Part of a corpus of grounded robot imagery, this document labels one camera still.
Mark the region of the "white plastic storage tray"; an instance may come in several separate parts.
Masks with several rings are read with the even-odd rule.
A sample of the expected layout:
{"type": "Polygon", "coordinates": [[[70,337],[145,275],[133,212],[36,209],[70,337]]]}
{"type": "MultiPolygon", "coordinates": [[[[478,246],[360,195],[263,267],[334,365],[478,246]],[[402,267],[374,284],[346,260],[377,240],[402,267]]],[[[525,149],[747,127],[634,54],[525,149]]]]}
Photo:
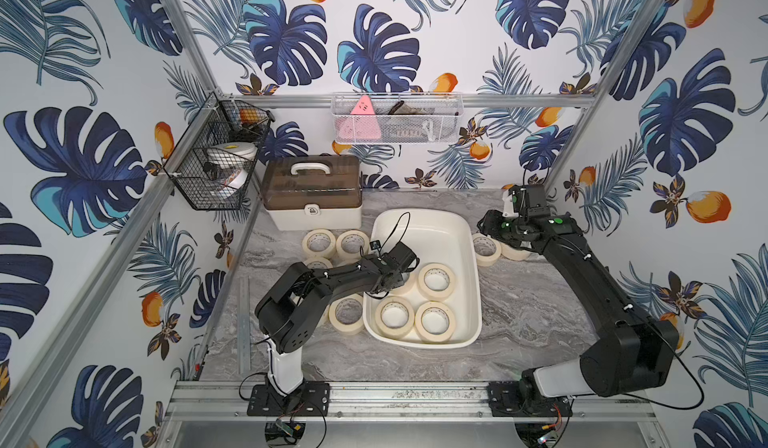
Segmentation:
{"type": "Polygon", "coordinates": [[[379,341],[421,349],[458,349],[482,328],[478,266],[469,224],[447,211],[401,208],[375,219],[371,238],[397,242],[419,259],[405,284],[383,299],[366,296],[363,323],[379,341]]]}

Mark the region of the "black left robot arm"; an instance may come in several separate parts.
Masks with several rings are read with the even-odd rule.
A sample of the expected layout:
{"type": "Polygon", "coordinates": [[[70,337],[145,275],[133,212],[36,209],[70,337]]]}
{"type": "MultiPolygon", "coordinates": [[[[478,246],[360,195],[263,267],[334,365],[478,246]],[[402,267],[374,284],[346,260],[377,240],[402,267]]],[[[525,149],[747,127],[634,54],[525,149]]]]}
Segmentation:
{"type": "Polygon", "coordinates": [[[285,397],[304,383],[302,348],[332,303],[362,293],[389,293],[405,284],[419,258],[405,243],[358,261],[327,269],[291,264],[256,305],[254,315],[266,336],[267,380],[285,397]]]}

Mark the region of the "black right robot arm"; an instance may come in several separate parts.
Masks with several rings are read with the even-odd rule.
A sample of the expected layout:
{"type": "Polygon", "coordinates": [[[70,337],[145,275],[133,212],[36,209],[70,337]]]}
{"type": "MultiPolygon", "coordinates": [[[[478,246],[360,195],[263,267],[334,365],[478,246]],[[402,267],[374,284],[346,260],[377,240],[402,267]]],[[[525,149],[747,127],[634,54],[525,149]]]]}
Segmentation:
{"type": "Polygon", "coordinates": [[[554,266],[583,306],[597,335],[579,357],[523,372],[521,392],[528,397],[611,397],[665,384],[679,333],[635,305],[598,260],[583,231],[569,216],[508,218],[489,210],[479,232],[499,243],[543,256],[554,266]]]}

